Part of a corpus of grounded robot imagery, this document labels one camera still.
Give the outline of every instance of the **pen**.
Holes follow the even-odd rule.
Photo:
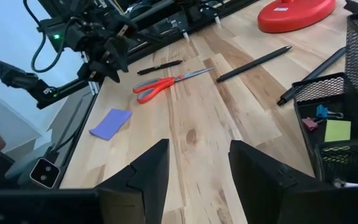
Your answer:
[[[304,77],[302,81],[310,80],[317,78],[321,75],[328,67],[334,64],[338,59],[340,59],[346,53],[346,47],[342,47],[337,50],[332,56],[325,60],[321,65],[314,69],[308,76]],[[284,105],[286,102],[290,101],[295,95],[294,89],[291,87],[283,95],[280,96],[280,100],[277,102],[278,106]]]
[[[154,67],[151,67],[151,68],[146,68],[146,69],[140,70],[140,71],[137,72],[137,74],[138,75],[145,75],[145,74],[148,74],[150,72],[154,72],[154,71],[157,71],[157,70],[160,70],[160,69],[163,69],[163,68],[168,68],[168,67],[171,67],[171,66],[174,66],[174,65],[179,65],[180,63],[182,63],[182,60],[176,60],[176,61],[173,61],[173,62],[168,62],[168,63],[162,64],[162,65],[157,65],[157,66],[154,66]]]
[[[271,59],[273,59],[275,57],[280,56],[281,54],[284,54],[285,52],[289,51],[291,48],[292,48],[291,45],[282,47],[282,48],[280,48],[280,49],[278,49],[278,50],[276,50],[276,51],[274,51],[274,52],[272,52],[270,54],[267,54],[267,55],[265,55],[265,56],[263,56],[261,58],[258,58],[257,60],[254,60],[253,62],[250,62],[250,63],[248,63],[246,65],[243,65],[243,66],[241,66],[239,68],[236,68],[231,72],[227,72],[224,75],[221,75],[219,78],[216,79],[216,82],[218,82],[218,83],[223,82],[223,81],[225,81],[225,80],[227,80],[227,79],[229,79],[231,77],[234,77],[234,76],[236,76],[236,75],[238,75],[238,74],[240,74],[242,72],[250,70],[251,68],[254,68],[254,67],[256,67],[256,66],[258,66],[258,65],[260,65],[262,63],[267,62],[268,60],[271,60]]]

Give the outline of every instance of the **scissor handle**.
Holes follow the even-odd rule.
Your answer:
[[[141,92],[137,96],[137,102],[138,103],[146,103],[147,101],[151,100],[161,90],[173,85],[174,83],[175,83],[175,79],[173,77],[165,78],[165,81],[159,82],[158,85],[155,85],[154,87],[148,88],[145,91]]]
[[[134,93],[141,93],[150,88],[155,88],[158,85],[161,85],[163,82],[169,82],[170,80],[174,81],[175,77],[167,77],[167,78],[152,78],[150,80],[146,80],[137,84],[132,90]]]

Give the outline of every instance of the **sticky note pad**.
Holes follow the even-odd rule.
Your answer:
[[[350,140],[351,124],[350,121],[327,120],[324,142]]]
[[[130,111],[111,109],[97,127],[89,132],[101,139],[110,140],[131,115]]]

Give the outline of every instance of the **wood grain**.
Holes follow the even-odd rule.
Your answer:
[[[164,224],[247,223],[231,178],[229,143],[240,139],[313,175],[293,110],[279,96],[316,68],[346,40],[344,1],[323,21],[286,34],[257,28],[261,0],[130,65],[121,83],[106,79],[71,159],[61,188],[92,187],[114,175],[162,138],[170,140],[170,180]],[[223,83],[215,79],[285,45],[291,51]],[[175,67],[137,76],[172,60]],[[177,83],[140,105],[134,85],[205,67],[209,73]],[[344,58],[324,75],[344,69]],[[111,108],[131,110],[131,119],[110,140],[89,134]]]

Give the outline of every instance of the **red lamp base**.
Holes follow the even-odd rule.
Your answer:
[[[276,0],[258,15],[262,32],[289,32],[310,26],[332,13],[335,0]]]

